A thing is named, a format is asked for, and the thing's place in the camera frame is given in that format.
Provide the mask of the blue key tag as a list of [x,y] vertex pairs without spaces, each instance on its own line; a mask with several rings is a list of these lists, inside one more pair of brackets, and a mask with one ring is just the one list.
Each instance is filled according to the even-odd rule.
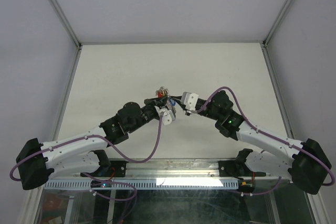
[[172,99],[169,99],[169,101],[170,101],[171,105],[173,105],[173,106],[175,106],[175,105],[176,105],[176,102],[175,102],[174,100],[172,100]]

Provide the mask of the metal keyring holder with rings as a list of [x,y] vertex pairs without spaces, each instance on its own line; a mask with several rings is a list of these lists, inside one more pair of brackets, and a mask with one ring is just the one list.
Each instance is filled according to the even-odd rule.
[[174,114],[176,114],[176,102],[170,97],[169,90],[166,87],[160,87],[158,90],[156,90],[155,95],[158,98],[165,98],[166,100],[166,107],[171,110]]

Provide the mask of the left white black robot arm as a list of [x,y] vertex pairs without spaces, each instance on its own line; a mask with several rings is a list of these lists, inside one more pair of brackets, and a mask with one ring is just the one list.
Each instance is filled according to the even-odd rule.
[[128,102],[115,116],[65,140],[41,143],[37,138],[30,139],[16,157],[10,178],[20,182],[23,190],[32,190],[50,179],[76,173],[104,176],[110,170],[105,150],[116,148],[152,120],[162,124],[169,114],[168,100],[167,96],[146,99],[144,106]]

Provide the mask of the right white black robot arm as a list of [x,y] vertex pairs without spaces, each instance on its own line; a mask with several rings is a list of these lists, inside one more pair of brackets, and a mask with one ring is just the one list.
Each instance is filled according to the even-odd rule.
[[249,172],[267,173],[292,181],[302,191],[315,195],[331,177],[331,163],[320,144],[313,140],[295,140],[276,136],[256,124],[251,123],[242,112],[235,112],[225,91],[216,91],[207,100],[196,93],[184,92],[172,98],[186,113],[194,113],[214,120],[220,134],[236,141],[260,148],[240,151],[235,159],[235,171],[240,175]]

